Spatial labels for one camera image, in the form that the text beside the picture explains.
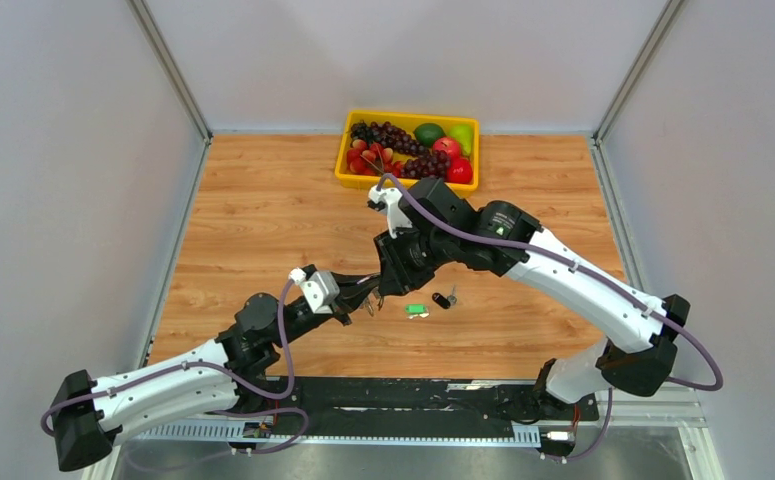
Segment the large silver keyring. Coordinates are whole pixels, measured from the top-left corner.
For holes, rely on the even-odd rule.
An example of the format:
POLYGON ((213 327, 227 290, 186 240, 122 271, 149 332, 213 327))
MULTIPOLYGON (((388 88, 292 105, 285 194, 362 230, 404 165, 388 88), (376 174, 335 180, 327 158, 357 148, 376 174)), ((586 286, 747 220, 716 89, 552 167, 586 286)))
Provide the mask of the large silver keyring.
POLYGON ((375 317, 383 309, 384 303, 384 297, 377 289, 374 289, 363 299, 360 309, 365 311, 370 317, 375 317))

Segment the green key tag with key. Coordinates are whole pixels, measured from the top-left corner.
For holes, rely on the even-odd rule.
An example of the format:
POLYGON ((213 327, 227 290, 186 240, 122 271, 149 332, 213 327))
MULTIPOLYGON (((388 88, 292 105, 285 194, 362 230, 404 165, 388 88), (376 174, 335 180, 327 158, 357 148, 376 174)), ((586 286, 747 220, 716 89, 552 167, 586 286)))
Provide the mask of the green key tag with key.
POLYGON ((430 312, 424 304, 408 304, 405 306, 405 314, 408 319, 414 319, 426 318, 430 315, 430 312))

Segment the black key tag with key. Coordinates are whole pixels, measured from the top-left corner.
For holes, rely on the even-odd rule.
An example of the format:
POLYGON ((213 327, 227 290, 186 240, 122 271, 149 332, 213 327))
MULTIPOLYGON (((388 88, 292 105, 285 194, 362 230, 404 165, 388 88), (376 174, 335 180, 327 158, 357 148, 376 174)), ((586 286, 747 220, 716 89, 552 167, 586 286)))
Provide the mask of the black key tag with key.
POLYGON ((434 292, 431 295, 431 299, 440 308, 444 310, 448 310, 455 307, 458 303, 456 293, 457 293, 457 286, 453 285, 447 294, 434 292))

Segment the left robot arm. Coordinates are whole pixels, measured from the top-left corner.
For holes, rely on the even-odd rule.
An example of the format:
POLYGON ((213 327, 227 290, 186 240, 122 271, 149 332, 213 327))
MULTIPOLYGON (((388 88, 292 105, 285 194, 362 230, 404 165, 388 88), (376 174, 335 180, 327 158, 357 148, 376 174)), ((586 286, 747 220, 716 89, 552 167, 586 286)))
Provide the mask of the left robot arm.
POLYGON ((279 296, 259 292, 215 338, 176 357, 126 373, 92 378, 85 370, 67 375, 41 428, 55 443, 62 472, 84 469, 114 447, 149 429, 195 414, 238 407, 260 412, 268 400, 292 395, 295 373, 287 368, 281 390, 261 377, 284 360, 292 341, 336 320, 343 325, 375 293, 377 273, 344 275, 314 266, 296 268, 279 296))

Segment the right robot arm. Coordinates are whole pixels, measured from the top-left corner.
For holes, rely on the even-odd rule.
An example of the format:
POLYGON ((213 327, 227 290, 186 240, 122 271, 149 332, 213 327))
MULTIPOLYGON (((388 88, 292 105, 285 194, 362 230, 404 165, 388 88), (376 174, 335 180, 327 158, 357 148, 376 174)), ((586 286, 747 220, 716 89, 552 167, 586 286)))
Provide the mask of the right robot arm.
POLYGON ((608 388, 651 397, 669 379, 677 347, 665 323, 684 320, 684 299, 637 290, 569 249, 519 207, 491 201, 474 208, 440 179, 411 188, 379 182, 369 190, 368 205, 388 222, 375 240, 380 295, 418 290, 441 266, 458 263, 538 289, 603 333, 582 352, 544 364, 533 392, 543 415, 559 417, 608 388))

